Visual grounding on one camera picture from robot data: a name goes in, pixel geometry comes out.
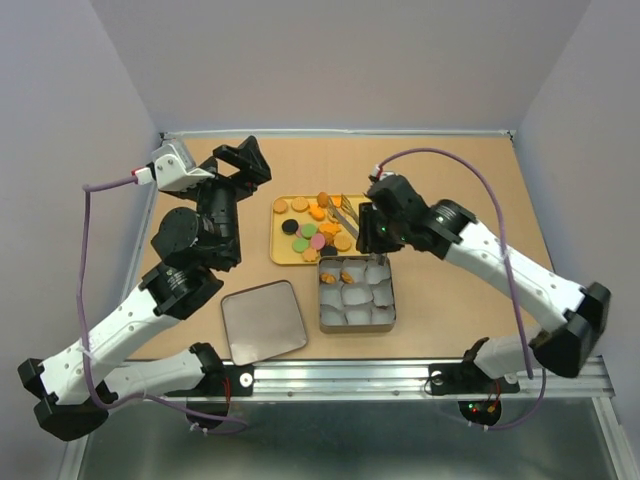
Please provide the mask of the metal serving tongs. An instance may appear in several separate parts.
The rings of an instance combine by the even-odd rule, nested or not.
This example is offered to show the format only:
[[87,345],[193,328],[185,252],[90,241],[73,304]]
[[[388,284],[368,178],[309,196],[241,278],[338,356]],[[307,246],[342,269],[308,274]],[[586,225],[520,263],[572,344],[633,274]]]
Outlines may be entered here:
[[333,197],[329,197],[327,209],[354,239],[358,238],[359,216],[347,196],[340,195],[340,205],[336,204]]

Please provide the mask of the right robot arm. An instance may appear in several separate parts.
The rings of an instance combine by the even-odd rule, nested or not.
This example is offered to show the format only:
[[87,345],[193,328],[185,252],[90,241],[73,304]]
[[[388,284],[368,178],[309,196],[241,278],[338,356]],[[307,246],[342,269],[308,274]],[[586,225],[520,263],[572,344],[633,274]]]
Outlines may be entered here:
[[452,200],[428,205],[402,175],[372,178],[359,207],[357,249],[386,255],[409,245],[459,267],[509,297],[515,314],[537,323],[511,337],[484,337],[468,349],[455,374],[482,390],[506,374],[545,368],[576,378],[603,335],[611,302],[599,282],[567,280],[516,249]]

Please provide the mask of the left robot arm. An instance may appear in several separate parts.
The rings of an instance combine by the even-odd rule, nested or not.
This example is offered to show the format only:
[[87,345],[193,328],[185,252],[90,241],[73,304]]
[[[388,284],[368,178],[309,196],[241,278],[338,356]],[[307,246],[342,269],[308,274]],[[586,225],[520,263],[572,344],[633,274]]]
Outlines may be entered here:
[[168,405],[174,393],[232,395],[232,380],[214,347],[197,342],[173,356],[136,365],[129,357],[190,318],[221,289],[220,274],[241,260],[238,205],[271,178],[254,136],[216,147],[196,162],[184,143],[161,144],[134,169],[129,185],[153,185],[181,200],[162,219],[151,245],[157,264],[121,303],[76,342],[18,367],[35,396],[40,428],[62,441],[85,437],[132,401]]

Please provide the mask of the dotted round biscuit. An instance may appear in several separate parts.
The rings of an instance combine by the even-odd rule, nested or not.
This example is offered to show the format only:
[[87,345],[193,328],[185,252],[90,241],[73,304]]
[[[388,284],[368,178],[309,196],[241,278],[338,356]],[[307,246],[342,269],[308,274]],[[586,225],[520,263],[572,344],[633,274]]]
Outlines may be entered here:
[[338,234],[333,239],[333,245],[339,252],[346,252],[352,246],[352,240],[346,235]]

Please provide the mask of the black sandwich cookie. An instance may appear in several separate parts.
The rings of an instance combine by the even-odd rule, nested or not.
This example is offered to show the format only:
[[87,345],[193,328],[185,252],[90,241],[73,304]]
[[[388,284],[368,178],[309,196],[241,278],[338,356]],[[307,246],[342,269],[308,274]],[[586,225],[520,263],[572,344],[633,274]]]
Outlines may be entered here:
[[336,256],[338,253],[337,249],[335,248],[334,245],[325,245],[321,250],[320,250],[320,254],[322,257],[327,257],[327,256]]
[[281,229],[287,235],[294,235],[299,228],[299,223],[295,219],[287,219],[282,222]]

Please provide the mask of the pink sandwich cookie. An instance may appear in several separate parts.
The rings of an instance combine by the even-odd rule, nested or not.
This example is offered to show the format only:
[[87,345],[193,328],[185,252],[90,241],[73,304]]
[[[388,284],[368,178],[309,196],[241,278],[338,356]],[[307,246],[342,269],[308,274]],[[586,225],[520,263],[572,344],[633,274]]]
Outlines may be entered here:
[[322,233],[316,233],[309,239],[309,245],[311,248],[320,251],[326,245],[326,238]]

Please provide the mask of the gold square cookie tin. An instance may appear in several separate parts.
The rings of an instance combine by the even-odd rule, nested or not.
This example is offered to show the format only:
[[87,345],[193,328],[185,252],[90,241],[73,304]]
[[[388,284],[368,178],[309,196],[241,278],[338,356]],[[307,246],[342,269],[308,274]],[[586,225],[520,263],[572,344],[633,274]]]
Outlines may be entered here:
[[[342,270],[355,282],[345,284]],[[319,275],[333,274],[335,284],[322,284]],[[318,264],[319,326],[326,334],[387,333],[397,312],[391,265],[384,256],[323,257]]]

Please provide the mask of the orange fish cookie upper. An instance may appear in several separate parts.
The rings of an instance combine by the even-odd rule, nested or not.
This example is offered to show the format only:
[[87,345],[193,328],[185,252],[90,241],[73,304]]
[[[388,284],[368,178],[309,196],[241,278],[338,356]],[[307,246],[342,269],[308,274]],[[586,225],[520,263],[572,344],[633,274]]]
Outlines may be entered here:
[[311,204],[309,206],[308,213],[315,221],[318,222],[322,222],[326,218],[325,210],[317,204]]

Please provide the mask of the plain round tan cookie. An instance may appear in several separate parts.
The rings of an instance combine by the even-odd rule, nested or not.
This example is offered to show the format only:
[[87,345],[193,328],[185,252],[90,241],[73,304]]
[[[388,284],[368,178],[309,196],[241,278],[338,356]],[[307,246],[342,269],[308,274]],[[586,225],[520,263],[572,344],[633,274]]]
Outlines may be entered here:
[[276,214],[284,214],[288,211],[288,209],[289,209],[288,203],[284,199],[277,199],[273,203],[273,211]]

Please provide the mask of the flower shaped tan cookie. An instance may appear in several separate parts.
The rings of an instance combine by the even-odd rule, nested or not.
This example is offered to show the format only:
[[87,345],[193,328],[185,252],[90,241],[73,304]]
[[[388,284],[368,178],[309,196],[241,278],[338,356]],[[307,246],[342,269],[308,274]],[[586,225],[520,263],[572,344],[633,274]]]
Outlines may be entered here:
[[304,262],[315,263],[320,258],[320,254],[317,250],[309,247],[301,253],[301,257]]

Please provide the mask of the green sandwich cookie upper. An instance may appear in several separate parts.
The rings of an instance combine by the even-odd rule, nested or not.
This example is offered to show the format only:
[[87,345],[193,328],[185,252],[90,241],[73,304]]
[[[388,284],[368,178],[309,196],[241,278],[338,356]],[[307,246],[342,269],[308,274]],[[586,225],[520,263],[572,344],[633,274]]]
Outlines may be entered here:
[[317,226],[311,223],[307,223],[300,228],[301,236],[310,239],[317,233]]

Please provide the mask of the green sandwich cookie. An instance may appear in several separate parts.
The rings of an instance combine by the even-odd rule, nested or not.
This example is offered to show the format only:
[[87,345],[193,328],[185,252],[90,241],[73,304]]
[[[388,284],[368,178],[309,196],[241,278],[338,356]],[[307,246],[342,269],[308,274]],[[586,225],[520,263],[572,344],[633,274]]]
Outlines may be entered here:
[[303,253],[309,247],[309,240],[303,237],[296,238],[292,243],[292,249],[297,253]]
[[301,236],[310,239],[317,233],[317,226],[311,223],[307,223],[300,228]]

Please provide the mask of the yellow cookie tray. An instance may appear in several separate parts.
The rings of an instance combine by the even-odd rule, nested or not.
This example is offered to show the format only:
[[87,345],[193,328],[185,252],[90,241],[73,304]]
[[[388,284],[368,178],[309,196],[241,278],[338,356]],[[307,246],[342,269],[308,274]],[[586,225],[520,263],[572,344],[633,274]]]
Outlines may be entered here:
[[331,195],[341,218],[336,219],[328,208],[317,202],[316,195],[285,195],[272,203],[270,257],[281,266],[312,263],[321,256],[359,256],[356,249],[357,222],[347,212],[350,204],[355,213],[366,202],[363,195]]

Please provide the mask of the black sandwich cookie left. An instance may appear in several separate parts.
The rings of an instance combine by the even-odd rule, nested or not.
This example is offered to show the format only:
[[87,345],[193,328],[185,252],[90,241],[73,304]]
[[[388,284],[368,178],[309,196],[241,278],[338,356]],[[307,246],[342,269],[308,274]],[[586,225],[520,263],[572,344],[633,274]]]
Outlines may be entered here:
[[287,235],[294,235],[299,228],[299,223],[295,219],[287,219],[282,222],[281,229]]

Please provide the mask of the gold tin lid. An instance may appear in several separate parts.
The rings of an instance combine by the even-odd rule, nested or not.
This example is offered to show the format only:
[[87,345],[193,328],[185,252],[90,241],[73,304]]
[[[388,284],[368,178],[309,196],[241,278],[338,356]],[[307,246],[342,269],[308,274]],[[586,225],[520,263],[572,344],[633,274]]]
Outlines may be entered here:
[[235,365],[269,360],[307,345],[301,310],[289,281],[275,281],[229,294],[220,306]]

